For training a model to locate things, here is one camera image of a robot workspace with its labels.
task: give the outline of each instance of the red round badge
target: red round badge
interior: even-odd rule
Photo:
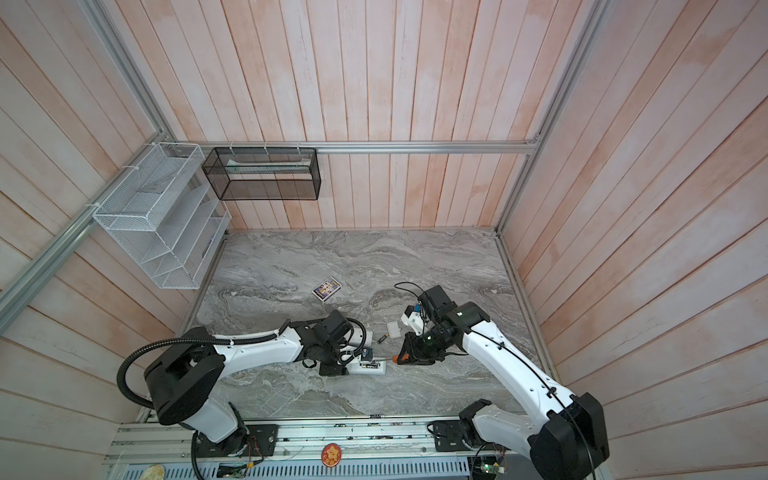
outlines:
[[[320,459],[323,460],[323,465],[326,467],[335,467],[341,462],[341,447],[335,443],[329,443],[323,449]]]

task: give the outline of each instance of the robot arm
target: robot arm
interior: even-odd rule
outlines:
[[[230,453],[244,445],[247,428],[231,405],[211,394],[219,378],[270,363],[307,361],[308,368],[320,364],[321,376],[342,375],[371,335],[334,310],[325,319],[286,322],[271,332],[212,336],[197,327],[182,338],[188,342],[172,345],[144,371],[152,406],[160,424],[188,425],[214,444],[226,442],[221,450]]]
[[[458,346],[485,365],[528,414],[514,415],[481,399],[461,412],[458,425],[439,425],[458,430],[449,436],[475,447],[497,443],[514,450],[529,457],[545,480],[584,478],[608,457],[600,403],[588,393],[574,395],[542,372],[479,306],[457,306],[434,286],[419,296],[418,307],[406,310],[407,323],[418,326],[414,312],[423,313],[422,321],[426,316],[432,328],[416,329],[420,335],[406,333],[396,363],[430,365],[444,360],[447,348]]]
[[[457,306],[440,286],[434,286],[419,296],[419,308],[410,311],[420,317],[419,334],[406,333],[396,363],[431,365],[450,355],[449,347],[457,346],[483,363],[528,414],[514,415],[480,399],[462,411],[459,426],[452,427],[458,428],[461,444],[504,445],[528,456],[545,480],[584,478],[608,457],[600,404],[588,393],[577,397],[549,378],[479,306]],[[432,325],[426,331],[425,321]],[[212,336],[197,327],[181,338],[132,353],[118,372],[118,387],[130,400],[154,408],[161,425],[188,425],[217,452],[237,455],[248,445],[252,432],[231,404],[212,395],[219,378],[269,363],[299,361],[307,367],[319,363],[321,376],[343,375],[370,340],[371,333],[360,322],[336,310],[325,319],[286,322],[278,330],[257,334]],[[136,358],[165,346],[168,349],[144,372],[149,402],[127,387],[125,373]]]

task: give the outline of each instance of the marble tabletop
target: marble tabletop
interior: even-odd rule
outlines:
[[[324,304],[312,289],[333,276],[342,289]],[[414,297],[392,288],[412,281],[442,285],[462,304],[477,303],[502,332],[539,364],[530,333],[489,230],[325,230],[231,235],[200,306],[195,326],[234,335],[276,329],[334,309],[356,318],[378,339]],[[400,323],[402,333],[406,327]],[[373,346],[392,358],[401,338]],[[433,366],[397,366],[384,376],[320,377],[300,363],[273,364],[220,380],[216,392],[244,418],[358,415],[455,415],[485,398],[510,412],[521,407],[471,356]]]

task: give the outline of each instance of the aluminum frame rail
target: aluminum frame rail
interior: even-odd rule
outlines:
[[[318,154],[532,154],[536,141],[270,141],[203,142],[214,147],[314,148]]]

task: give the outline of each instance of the wire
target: wire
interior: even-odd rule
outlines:
[[[149,353],[152,350],[163,348],[164,346],[176,345],[178,343],[191,343],[193,345],[250,345],[252,343],[267,342],[269,340],[274,340],[275,338],[277,338],[277,334],[271,333],[267,336],[251,339],[218,339],[213,337],[196,339],[190,336],[182,336],[173,339],[158,340],[157,342],[142,346],[140,349],[126,357],[118,369],[118,377],[116,379],[116,383],[118,384],[120,393],[122,393],[126,399],[131,400],[137,405],[147,407],[148,409],[153,409],[154,404],[152,401],[139,396],[136,392],[131,390],[125,380],[125,374],[128,372],[128,367],[130,367],[131,364],[135,362],[140,356]]]
[[[484,443],[483,446],[480,447],[477,452],[475,452],[475,456],[472,457],[472,463],[469,464],[469,478],[472,478],[472,477],[475,476],[474,475],[474,473],[475,473],[475,460],[478,459],[478,455],[480,455],[480,451],[482,449],[484,449],[485,447],[487,447],[488,445],[491,445],[491,443],[490,442]]]
[[[205,480],[203,478],[203,474],[200,473],[200,469],[197,467],[197,435],[199,432],[197,430],[194,431],[192,434],[192,453],[190,454],[190,459],[192,461],[192,472],[194,472],[195,478],[197,480]]]
[[[424,290],[423,288],[421,288],[421,287],[419,286],[419,284],[417,284],[417,283],[413,283],[413,282],[398,282],[398,283],[395,283],[395,288],[400,288],[400,287],[398,287],[398,285],[404,285],[404,284],[408,284],[408,285],[413,285],[413,286],[416,286],[416,287],[418,287],[418,288],[419,288],[419,290],[421,290],[421,291],[422,291],[422,293],[424,293],[424,292],[426,291],[426,290]]]
[[[366,348],[366,337],[368,336],[368,330],[366,330],[366,327],[362,323],[360,323],[359,321],[357,321],[356,319],[353,319],[353,318],[348,318],[347,321],[349,321],[351,323],[354,323],[358,327],[360,327],[360,330],[361,330],[361,333],[360,333],[360,335],[361,335],[361,337],[360,337],[360,345],[358,345],[357,348],[355,348],[352,351],[352,355],[347,360],[341,360],[341,359],[339,360],[339,363],[341,365],[348,365],[350,362],[352,362],[352,360],[356,356],[358,356],[360,353],[362,353],[362,349]]]
[[[499,343],[496,340],[492,339],[489,336],[483,335],[480,332],[476,332],[474,330],[469,330],[471,333],[477,333],[484,339],[488,340],[491,343],[494,343],[497,347],[506,350],[507,352],[510,352],[516,359],[520,360],[523,365],[527,366],[529,370],[533,372],[534,375],[536,375],[536,378],[539,379],[542,385],[547,385],[547,383],[544,381],[544,379],[536,372],[535,369],[533,369],[530,365],[528,365],[528,362],[525,362],[520,356],[512,352],[510,349],[508,349],[503,343]],[[581,437],[581,441],[584,442],[584,448],[587,449],[587,457],[589,458],[589,466],[592,469],[592,480],[598,480],[598,477],[594,473],[594,463],[592,462],[592,454],[589,452],[589,445],[587,444],[587,439],[584,437],[584,433],[582,433],[581,429],[579,428],[578,424],[576,423],[576,419],[574,419],[571,412],[568,411],[568,409],[565,408],[565,404],[560,400],[560,397],[558,397],[558,394],[555,391],[551,391],[552,397],[558,401],[561,407],[563,407],[563,412],[568,414],[568,417],[571,418],[571,423],[573,423],[574,427],[576,427],[576,431],[578,432],[579,436]]]
[[[416,295],[416,293],[415,293],[413,290],[408,290],[407,288],[402,288],[401,286],[398,286],[398,285],[400,285],[401,283],[410,283],[410,282],[400,282],[400,283],[395,283],[395,288],[396,288],[397,290],[403,290],[403,291],[405,291],[405,292],[408,292],[408,293],[410,293],[411,295],[415,296],[417,300],[419,299],[419,296],[418,296],[418,295]]]

